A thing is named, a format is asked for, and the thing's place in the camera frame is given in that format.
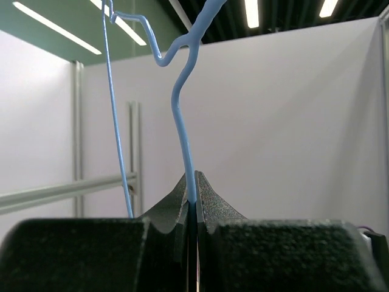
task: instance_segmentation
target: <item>horizontal metal bar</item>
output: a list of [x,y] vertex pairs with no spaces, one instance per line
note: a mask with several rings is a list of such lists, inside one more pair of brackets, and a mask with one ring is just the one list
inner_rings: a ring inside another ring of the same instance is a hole
[[[133,183],[136,176],[136,173],[129,173],[127,175],[128,183]],[[59,186],[6,193],[0,197],[0,214],[74,198],[121,185],[122,177],[116,175],[100,179],[81,180]]]

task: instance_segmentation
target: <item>bent wire hook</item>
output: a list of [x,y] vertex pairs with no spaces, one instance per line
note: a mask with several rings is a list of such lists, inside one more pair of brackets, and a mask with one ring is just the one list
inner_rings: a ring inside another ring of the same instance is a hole
[[[173,111],[173,117],[176,123],[177,132],[181,144],[182,156],[184,159],[184,167],[185,167],[185,179],[187,181],[187,188],[188,188],[188,200],[191,205],[193,205],[197,200],[195,171],[193,168],[188,136],[185,130],[184,121],[180,111],[179,96],[184,83],[187,81],[189,75],[191,74],[193,68],[196,65],[201,38],[204,36],[205,31],[212,23],[213,18],[220,11],[221,7],[226,1],[227,0],[207,0],[204,4],[203,9],[198,15],[196,21],[194,22],[192,28],[190,29],[190,31],[185,35],[176,38],[171,44],[170,48],[168,49],[165,57],[162,57],[160,50],[158,48],[156,37],[154,35],[154,32],[148,20],[143,15],[130,15],[122,12],[115,12],[113,7],[113,1],[109,0],[110,22],[115,23],[117,16],[122,19],[140,22],[147,33],[147,37],[151,45],[151,50],[153,52],[154,59],[159,66],[165,67],[169,65],[172,59],[174,58],[174,56],[176,55],[177,51],[181,47],[183,46],[189,47],[189,56],[188,56],[187,63],[183,68],[183,70],[181,71],[173,87],[173,92],[171,94],[171,109]],[[127,208],[129,209],[128,212],[130,214],[130,217],[132,217],[131,202],[129,201],[128,188],[126,187],[127,183],[126,183],[125,167],[122,158],[122,151],[120,146],[120,135],[117,126],[117,118],[116,118],[115,98],[114,98],[114,90],[112,85],[111,64],[109,60],[108,40],[107,40],[106,24],[105,24],[105,0],[102,0],[102,12],[103,12],[102,13],[103,26],[104,26],[104,33],[105,33],[108,78],[109,78],[109,85],[110,85],[110,92],[111,92],[112,113],[114,116],[115,135],[116,135],[117,149],[119,154],[120,170],[122,173],[123,186],[125,189]]]

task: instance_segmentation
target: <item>vertical aluminum post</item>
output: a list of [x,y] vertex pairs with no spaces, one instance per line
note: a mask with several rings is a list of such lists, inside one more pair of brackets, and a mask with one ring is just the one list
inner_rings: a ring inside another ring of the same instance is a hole
[[[382,49],[382,70],[384,76],[384,102],[385,102],[385,148],[386,148],[386,171],[389,172],[389,5],[379,16],[381,25],[381,49]],[[387,177],[387,187],[389,188],[389,177]]]
[[140,138],[140,105],[139,102],[129,103],[129,153],[130,172],[136,172],[136,183],[131,192],[134,217],[143,213],[142,207],[142,161],[141,161],[141,138]]
[[[137,14],[136,13],[136,0],[133,0],[133,4],[131,6],[131,13]],[[135,32],[136,32],[136,27],[137,27],[137,21],[131,21],[131,28]],[[133,55],[132,55],[133,58],[136,57],[136,46],[137,46],[137,43],[135,41],[132,41],[131,52],[133,53]]]
[[[72,62],[72,129],[73,129],[73,180],[83,179],[82,136],[81,136],[81,98],[82,75],[84,66],[79,61]],[[74,198],[74,215],[84,217],[84,201],[82,196]]]

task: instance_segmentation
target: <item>aluminum frame rail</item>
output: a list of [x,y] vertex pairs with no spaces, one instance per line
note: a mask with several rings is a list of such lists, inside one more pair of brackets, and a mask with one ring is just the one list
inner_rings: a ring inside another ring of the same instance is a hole
[[[136,183],[137,173],[131,172],[127,174],[127,180],[128,184]],[[0,215],[69,198],[76,198],[121,185],[122,177],[115,175],[99,179],[81,180],[52,187],[6,193],[0,195]]]
[[[82,84],[84,65],[79,61],[72,62],[72,150],[73,150],[73,180],[83,179],[83,139],[82,139]],[[74,215],[76,218],[84,217],[84,198],[74,198]]]
[[[389,5],[378,16],[381,26],[381,52],[382,52],[382,75],[384,86],[384,101],[385,101],[385,135],[386,135],[386,167],[389,169]],[[389,186],[389,177],[387,175],[387,185]]]
[[134,217],[139,217],[143,214],[143,193],[142,193],[142,143],[140,139],[140,103],[129,102],[129,171],[136,173],[136,181],[134,190],[131,191],[131,203],[133,207]]

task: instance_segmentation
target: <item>metal profile bar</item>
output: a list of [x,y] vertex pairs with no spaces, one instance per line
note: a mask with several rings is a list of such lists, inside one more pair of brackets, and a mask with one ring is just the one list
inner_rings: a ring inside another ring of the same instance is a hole
[[177,13],[178,17],[181,19],[185,28],[189,31],[192,27],[192,23],[189,20],[188,15],[185,13],[185,10],[182,8],[180,2],[178,0],[169,0],[170,5]]
[[354,9],[355,5],[357,4],[357,2],[358,2],[357,0],[354,0],[352,3],[348,4],[348,8],[347,8],[345,14],[343,15],[342,19],[340,20],[340,22],[347,21],[350,13],[353,11],[353,9]]
[[227,17],[229,18],[229,23],[230,23],[231,28],[232,28],[233,38],[238,38],[238,31],[236,29],[235,20],[233,19],[233,16],[232,16],[232,9],[231,9],[231,2],[230,1],[226,2],[225,9],[227,10]]
[[278,0],[272,1],[272,32],[276,32],[277,25],[277,13],[278,13]]
[[381,5],[374,12],[373,16],[377,15],[378,13],[380,13],[378,18],[380,19],[381,22],[384,22],[384,21],[386,21],[386,19],[388,19],[388,16],[389,16],[389,5],[388,5],[388,1],[387,0],[381,2]]
[[[136,173],[127,175],[129,182],[134,181],[136,178]],[[76,198],[121,185],[122,177],[116,175],[100,179],[81,180],[59,186],[6,193],[0,197],[0,215],[69,198]]]
[[[136,1],[135,0],[133,0],[133,4],[132,4],[132,6],[131,6],[131,14],[137,14],[136,13],[137,11],[136,11]],[[136,32],[136,28],[137,28],[137,21],[131,21],[131,28],[133,29],[133,31],[135,31]],[[131,47],[131,50],[132,50],[132,52],[133,52],[133,57],[136,57],[137,55],[136,55],[136,47],[137,47],[137,43],[135,42],[135,41],[132,41],[131,42],[131,45],[132,45],[132,47]]]
[[360,19],[363,17],[363,15],[366,13],[366,11],[370,8],[370,6],[373,4],[373,1],[374,0],[368,0],[366,1],[365,3],[365,6],[363,7],[363,9],[358,13],[357,15],[357,19]]
[[143,214],[143,196],[142,196],[142,169],[141,169],[141,139],[140,139],[140,104],[139,102],[129,103],[129,152],[130,152],[130,171],[137,173],[134,191],[131,192],[131,202],[133,203],[134,217]]
[[286,13],[286,22],[285,22],[285,30],[289,30],[289,27],[291,25],[291,18],[292,18],[292,12],[293,12],[293,5],[294,0],[289,0],[287,4],[287,13]]
[[218,15],[215,16],[215,24],[216,24],[216,28],[218,30],[218,33],[219,33],[219,35],[221,37],[221,40],[225,41],[225,39],[226,39],[225,33],[224,33],[223,26],[221,25],[221,22],[220,22],[220,19],[219,19]]
[[298,28],[300,28],[300,29],[304,26],[306,14],[308,12],[308,7],[309,7],[309,1],[305,0],[304,6],[303,6],[303,12],[301,13],[300,20],[298,22]]
[[[73,180],[83,179],[82,167],[82,133],[81,133],[81,97],[82,75],[84,66],[79,61],[72,62],[72,128],[73,128]],[[84,217],[84,198],[74,198],[74,215],[76,218]]]
[[388,53],[389,53],[389,46],[388,46],[388,30],[389,30],[389,24],[386,23],[385,17],[381,21],[381,58],[383,60],[383,66],[382,66],[382,76],[383,76],[383,83],[384,83],[384,108],[385,108],[385,149],[386,149],[386,168],[387,171],[389,171],[389,63],[388,63]]

